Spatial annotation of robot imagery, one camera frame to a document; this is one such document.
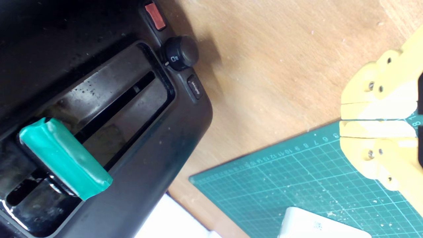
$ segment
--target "button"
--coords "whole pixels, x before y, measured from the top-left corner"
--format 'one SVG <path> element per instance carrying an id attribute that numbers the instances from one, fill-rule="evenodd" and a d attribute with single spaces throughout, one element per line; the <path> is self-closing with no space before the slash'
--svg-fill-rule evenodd
<path id="1" fill-rule="evenodd" d="M 191 75 L 188 78 L 188 86 L 190 87 L 192 93 L 194 94 L 196 99 L 200 99 L 203 96 L 203 86 L 201 85 L 200 81 L 198 80 L 197 76 Z"/>
<path id="2" fill-rule="evenodd" d="M 199 53 L 195 40 L 190 36 L 178 36 L 165 43 L 166 58 L 176 71 L 188 69 L 198 62 Z"/>
<path id="3" fill-rule="evenodd" d="M 151 17 L 151 20 L 153 20 L 154 26 L 157 30 L 163 30 L 166 27 L 166 23 L 160 14 L 159 10 L 157 9 L 157 6 L 155 3 L 150 3 L 145 6 L 146 11 Z"/>

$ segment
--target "wooden surface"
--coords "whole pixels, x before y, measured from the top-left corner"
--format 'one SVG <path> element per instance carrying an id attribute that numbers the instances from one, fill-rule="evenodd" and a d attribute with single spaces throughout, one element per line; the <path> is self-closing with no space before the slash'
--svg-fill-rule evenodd
<path id="1" fill-rule="evenodd" d="M 423 23 L 402 0 L 159 0 L 178 34 L 198 41 L 195 70 L 213 122 L 170 187 L 224 238 L 248 237 L 188 181 L 192 174 L 340 116 L 351 76 Z"/>

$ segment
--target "green lever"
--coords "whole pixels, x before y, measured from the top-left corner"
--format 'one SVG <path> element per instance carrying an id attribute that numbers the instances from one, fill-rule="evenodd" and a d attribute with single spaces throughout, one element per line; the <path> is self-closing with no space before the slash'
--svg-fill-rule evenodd
<path id="1" fill-rule="evenodd" d="M 82 200 L 107 189 L 113 178 L 58 120 L 42 118 L 19 132 L 26 145 Z"/>

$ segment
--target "red button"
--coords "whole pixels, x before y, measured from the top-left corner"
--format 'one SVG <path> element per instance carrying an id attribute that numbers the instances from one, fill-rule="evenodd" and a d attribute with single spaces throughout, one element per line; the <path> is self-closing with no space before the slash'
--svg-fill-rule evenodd
<path id="1" fill-rule="evenodd" d="M 162 15 L 160 14 L 159 10 L 155 3 L 150 3 L 145 6 L 146 11 L 150 15 L 151 19 L 153 20 L 154 25 L 156 26 L 157 30 L 163 30 L 166 27 L 166 23 L 163 20 Z"/>

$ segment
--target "green cutting mat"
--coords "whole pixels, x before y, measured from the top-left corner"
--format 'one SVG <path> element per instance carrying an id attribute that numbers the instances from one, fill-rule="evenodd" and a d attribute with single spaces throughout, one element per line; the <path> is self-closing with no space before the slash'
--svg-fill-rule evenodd
<path id="1" fill-rule="evenodd" d="M 421 116 L 406 120 L 416 129 Z M 276 238 L 299 207 L 372 237 L 423 237 L 423 219 L 396 191 L 363 177 L 339 145 L 338 122 L 190 177 L 252 238 Z"/>

